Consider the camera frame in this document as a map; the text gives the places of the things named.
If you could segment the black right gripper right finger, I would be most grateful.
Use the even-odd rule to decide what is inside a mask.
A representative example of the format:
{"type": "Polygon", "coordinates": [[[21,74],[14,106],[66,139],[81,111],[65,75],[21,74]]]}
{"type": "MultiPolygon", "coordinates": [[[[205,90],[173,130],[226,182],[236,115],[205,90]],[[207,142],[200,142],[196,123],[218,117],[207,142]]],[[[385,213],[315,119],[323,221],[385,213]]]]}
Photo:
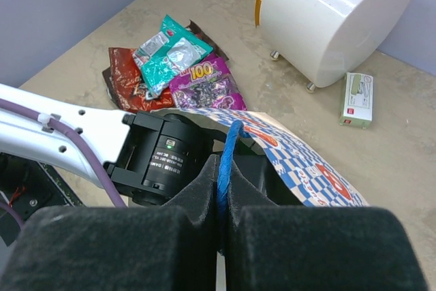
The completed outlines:
{"type": "Polygon", "coordinates": [[[427,290],[408,235],[379,207],[279,206],[237,166],[228,189],[229,290],[427,290]]]}

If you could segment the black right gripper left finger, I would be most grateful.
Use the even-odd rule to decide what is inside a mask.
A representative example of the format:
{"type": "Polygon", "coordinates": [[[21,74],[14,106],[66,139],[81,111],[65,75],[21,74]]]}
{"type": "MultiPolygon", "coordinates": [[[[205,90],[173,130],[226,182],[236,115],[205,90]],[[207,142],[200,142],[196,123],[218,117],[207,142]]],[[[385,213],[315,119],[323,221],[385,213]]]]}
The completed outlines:
{"type": "Polygon", "coordinates": [[[162,206],[53,206],[25,224],[2,290],[214,290],[219,158],[162,206]]]}

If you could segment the blue checkered paper bag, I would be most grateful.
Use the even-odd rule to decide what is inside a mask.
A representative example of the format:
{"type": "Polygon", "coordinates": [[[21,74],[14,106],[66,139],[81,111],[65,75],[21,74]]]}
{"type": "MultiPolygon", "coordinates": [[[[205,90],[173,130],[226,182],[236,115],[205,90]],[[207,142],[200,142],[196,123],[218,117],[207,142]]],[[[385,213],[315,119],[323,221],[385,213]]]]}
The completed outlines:
{"type": "Polygon", "coordinates": [[[224,158],[217,180],[217,210],[220,222],[230,211],[229,189],[235,184],[230,167],[236,161],[236,146],[250,138],[263,150],[273,174],[285,193],[304,206],[366,206],[362,195],[328,162],[298,136],[266,114],[227,109],[187,109],[183,114],[206,117],[228,128],[224,158]]]}

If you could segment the red Doritos chips bag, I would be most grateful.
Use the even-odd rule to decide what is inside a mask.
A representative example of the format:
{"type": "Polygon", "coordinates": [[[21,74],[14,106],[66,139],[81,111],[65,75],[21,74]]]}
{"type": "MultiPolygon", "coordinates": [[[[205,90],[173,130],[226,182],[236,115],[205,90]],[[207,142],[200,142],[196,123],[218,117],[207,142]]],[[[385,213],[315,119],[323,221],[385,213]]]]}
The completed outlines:
{"type": "Polygon", "coordinates": [[[175,107],[169,88],[156,99],[147,99],[147,86],[138,69],[132,48],[110,47],[109,68],[104,71],[112,101],[121,109],[136,113],[175,107]]]}

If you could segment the purple Lot 100 gummy bag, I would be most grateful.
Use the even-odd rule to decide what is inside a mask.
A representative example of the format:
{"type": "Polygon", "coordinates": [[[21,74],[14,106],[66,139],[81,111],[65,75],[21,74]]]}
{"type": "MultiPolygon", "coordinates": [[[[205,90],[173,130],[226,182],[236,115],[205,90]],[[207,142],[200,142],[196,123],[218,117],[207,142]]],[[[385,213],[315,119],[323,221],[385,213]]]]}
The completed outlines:
{"type": "Polygon", "coordinates": [[[209,56],[174,77],[169,84],[178,108],[246,110],[246,103],[227,63],[209,56]]]}

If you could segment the teal mint candy bag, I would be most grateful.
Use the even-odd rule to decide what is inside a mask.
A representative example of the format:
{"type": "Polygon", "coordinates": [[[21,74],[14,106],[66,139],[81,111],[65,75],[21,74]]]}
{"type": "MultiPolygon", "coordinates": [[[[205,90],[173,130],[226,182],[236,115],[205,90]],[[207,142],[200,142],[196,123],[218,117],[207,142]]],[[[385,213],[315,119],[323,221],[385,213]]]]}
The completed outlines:
{"type": "Polygon", "coordinates": [[[132,57],[148,95],[154,99],[175,76],[201,62],[212,51],[211,45],[167,15],[159,32],[137,48],[132,57]]]}

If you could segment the brown Kettle chips bag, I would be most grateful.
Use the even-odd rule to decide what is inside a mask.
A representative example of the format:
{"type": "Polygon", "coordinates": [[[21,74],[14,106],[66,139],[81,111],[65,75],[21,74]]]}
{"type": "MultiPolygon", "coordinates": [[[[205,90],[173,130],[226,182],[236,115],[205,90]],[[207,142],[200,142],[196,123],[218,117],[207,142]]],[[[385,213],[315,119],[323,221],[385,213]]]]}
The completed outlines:
{"type": "MultiPolygon", "coordinates": [[[[194,34],[196,37],[201,39],[203,42],[206,42],[208,45],[212,46],[214,55],[223,58],[225,62],[229,61],[229,57],[222,50],[222,48],[219,47],[217,43],[211,37],[209,37],[206,34],[206,32],[197,23],[195,23],[193,20],[190,20],[189,24],[185,28],[186,30],[194,34]]],[[[116,106],[120,107],[118,101],[118,95],[115,92],[115,87],[112,77],[112,73],[114,72],[115,69],[115,60],[114,60],[115,50],[116,48],[113,47],[108,49],[110,64],[108,68],[102,71],[102,76],[106,83],[106,92],[108,94],[108,97],[116,106]]]]}

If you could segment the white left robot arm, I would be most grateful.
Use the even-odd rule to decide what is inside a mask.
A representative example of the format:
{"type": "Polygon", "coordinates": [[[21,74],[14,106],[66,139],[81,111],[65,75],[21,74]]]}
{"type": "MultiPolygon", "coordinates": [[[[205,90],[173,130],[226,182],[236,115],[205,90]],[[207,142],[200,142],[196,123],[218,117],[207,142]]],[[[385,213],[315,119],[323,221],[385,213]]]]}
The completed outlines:
{"type": "Polygon", "coordinates": [[[60,102],[1,86],[1,150],[60,167],[106,190],[116,206],[188,206],[213,195],[195,191],[207,172],[215,141],[228,132],[205,128],[187,111],[132,114],[60,102]]]}

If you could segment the small green white box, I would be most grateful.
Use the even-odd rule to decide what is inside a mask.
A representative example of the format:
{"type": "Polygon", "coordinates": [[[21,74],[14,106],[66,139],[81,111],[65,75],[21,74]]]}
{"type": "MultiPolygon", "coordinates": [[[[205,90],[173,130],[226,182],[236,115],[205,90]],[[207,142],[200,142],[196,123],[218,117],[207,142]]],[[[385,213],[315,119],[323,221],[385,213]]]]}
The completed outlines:
{"type": "Polygon", "coordinates": [[[366,129],[373,121],[374,77],[347,72],[343,79],[343,94],[339,124],[366,129]]]}

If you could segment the white round cabinet orange front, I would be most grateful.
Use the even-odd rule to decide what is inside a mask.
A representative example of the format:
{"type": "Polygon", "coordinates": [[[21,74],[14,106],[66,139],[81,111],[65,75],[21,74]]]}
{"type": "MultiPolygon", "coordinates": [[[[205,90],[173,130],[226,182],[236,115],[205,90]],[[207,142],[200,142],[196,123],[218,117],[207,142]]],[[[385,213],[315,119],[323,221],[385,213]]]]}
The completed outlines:
{"type": "Polygon", "coordinates": [[[357,68],[387,38],[411,0],[256,0],[255,25],[307,80],[324,88],[357,68]]]}

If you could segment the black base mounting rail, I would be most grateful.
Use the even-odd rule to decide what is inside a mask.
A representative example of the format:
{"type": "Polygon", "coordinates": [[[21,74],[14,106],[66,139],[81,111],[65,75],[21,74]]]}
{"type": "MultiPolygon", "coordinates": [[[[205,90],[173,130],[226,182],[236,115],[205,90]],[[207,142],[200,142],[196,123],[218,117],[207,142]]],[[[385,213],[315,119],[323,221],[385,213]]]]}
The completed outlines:
{"type": "Polygon", "coordinates": [[[21,157],[1,154],[1,204],[22,221],[47,206],[83,206],[54,167],[21,157]]]}

